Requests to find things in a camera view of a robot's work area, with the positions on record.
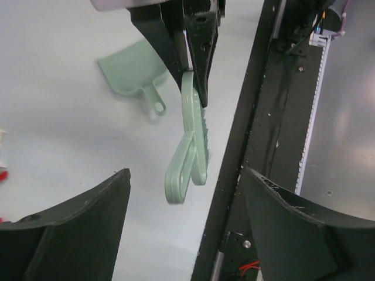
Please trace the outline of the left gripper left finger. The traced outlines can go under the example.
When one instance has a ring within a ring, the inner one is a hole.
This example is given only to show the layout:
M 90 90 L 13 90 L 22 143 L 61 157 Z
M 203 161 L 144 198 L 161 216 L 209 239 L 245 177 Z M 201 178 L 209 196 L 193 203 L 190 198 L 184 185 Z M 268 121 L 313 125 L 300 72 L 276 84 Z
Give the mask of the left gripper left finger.
M 1 223 L 1 280 L 111 280 L 130 178 L 122 169 L 54 207 Z

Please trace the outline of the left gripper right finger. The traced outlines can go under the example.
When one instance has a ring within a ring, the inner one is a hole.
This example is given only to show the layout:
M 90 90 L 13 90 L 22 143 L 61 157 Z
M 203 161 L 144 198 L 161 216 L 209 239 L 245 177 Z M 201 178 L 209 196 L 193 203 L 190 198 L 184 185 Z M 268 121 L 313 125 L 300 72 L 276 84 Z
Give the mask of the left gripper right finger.
M 265 280 L 374 280 L 374 221 L 313 203 L 253 169 L 240 184 Z

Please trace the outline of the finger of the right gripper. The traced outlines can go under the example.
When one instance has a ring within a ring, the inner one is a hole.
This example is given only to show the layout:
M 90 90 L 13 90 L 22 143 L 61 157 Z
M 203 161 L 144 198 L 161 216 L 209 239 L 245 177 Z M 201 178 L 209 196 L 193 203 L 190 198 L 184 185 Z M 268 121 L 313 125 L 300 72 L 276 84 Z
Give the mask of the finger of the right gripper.
M 183 1 L 183 18 L 187 31 L 187 43 L 194 71 L 194 86 L 201 105 L 208 103 L 208 79 L 221 18 L 225 16 L 225 1 Z
M 129 8 L 132 24 L 156 51 L 178 87 L 189 68 L 182 5 Z

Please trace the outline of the green dustpan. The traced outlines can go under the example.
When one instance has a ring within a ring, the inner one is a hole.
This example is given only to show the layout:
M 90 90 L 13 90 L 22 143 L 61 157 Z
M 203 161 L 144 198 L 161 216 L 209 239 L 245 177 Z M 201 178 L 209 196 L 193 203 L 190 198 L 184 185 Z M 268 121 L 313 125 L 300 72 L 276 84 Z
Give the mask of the green dustpan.
M 158 87 L 167 80 L 169 71 L 147 40 L 102 57 L 97 63 L 114 92 L 128 98 L 143 94 L 158 116 L 165 114 Z

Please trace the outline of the green hand brush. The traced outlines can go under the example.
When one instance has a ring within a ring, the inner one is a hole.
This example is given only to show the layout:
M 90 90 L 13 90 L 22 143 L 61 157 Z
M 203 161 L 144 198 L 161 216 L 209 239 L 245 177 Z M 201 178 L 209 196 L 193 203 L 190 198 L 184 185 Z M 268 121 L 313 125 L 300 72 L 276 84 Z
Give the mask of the green hand brush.
M 203 186 L 209 163 L 208 128 L 205 110 L 193 85 L 194 72 L 182 76 L 181 100 L 184 134 L 165 174 L 168 204 L 183 204 L 189 182 Z

